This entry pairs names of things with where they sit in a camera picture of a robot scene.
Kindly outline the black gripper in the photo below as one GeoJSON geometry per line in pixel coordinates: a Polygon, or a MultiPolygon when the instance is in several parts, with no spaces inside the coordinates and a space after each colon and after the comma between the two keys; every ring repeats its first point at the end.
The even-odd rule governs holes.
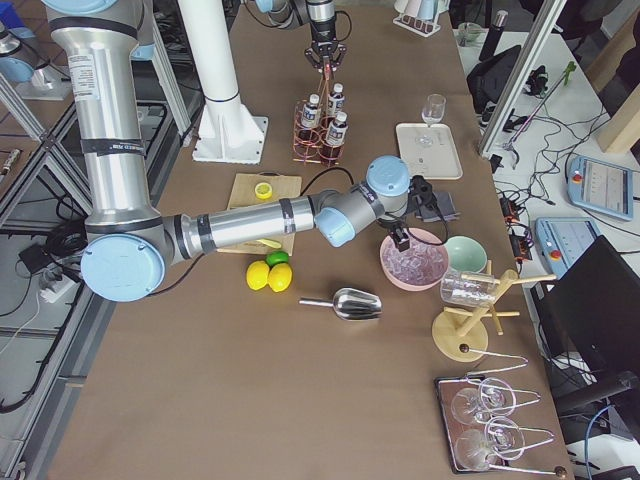
{"type": "Polygon", "coordinates": [[[406,229],[406,217],[416,213],[421,207],[434,203],[433,186],[421,175],[414,175],[410,181],[407,202],[399,214],[389,214],[392,219],[389,235],[398,251],[409,249],[409,231],[406,229]]]}
{"type": "Polygon", "coordinates": [[[342,64],[347,47],[336,33],[337,15],[333,2],[306,2],[311,45],[305,57],[320,73],[334,73],[342,64]]]}

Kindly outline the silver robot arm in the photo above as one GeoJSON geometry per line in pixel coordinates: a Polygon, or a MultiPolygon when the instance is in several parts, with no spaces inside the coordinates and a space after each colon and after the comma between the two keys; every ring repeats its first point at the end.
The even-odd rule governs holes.
{"type": "Polygon", "coordinates": [[[345,14],[336,11],[331,0],[267,0],[254,1],[257,9],[266,16],[259,20],[249,9],[250,1],[242,1],[247,11],[261,25],[278,30],[293,30],[304,25],[309,26],[310,45],[304,55],[311,66],[325,80],[331,80],[341,66],[347,52],[342,39],[337,36],[337,17],[345,14]]]}
{"type": "Polygon", "coordinates": [[[318,194],[203,214],[165,217],[149,198],[131,60],[150,54],[147,1],[50,1],[53,40],[66,52],[93,209],[81,273],[96,294],[116,302],[150,295],[166,270],[198,254],[318,229],[333,246],[372,223],[399,249],[401,221],[429,198],[431,185],[395,156],[382,156],[346,192],[318,194]]]}

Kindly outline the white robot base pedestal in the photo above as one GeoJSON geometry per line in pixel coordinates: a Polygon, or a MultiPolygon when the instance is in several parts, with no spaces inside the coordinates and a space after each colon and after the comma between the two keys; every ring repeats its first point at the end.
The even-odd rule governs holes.
{"type": "Polygon", "coordinates": [[[268,119],[241,101],[222,3],[184,0],[179,9],[205,100],[193,159],[258,164],[268,119]]]}

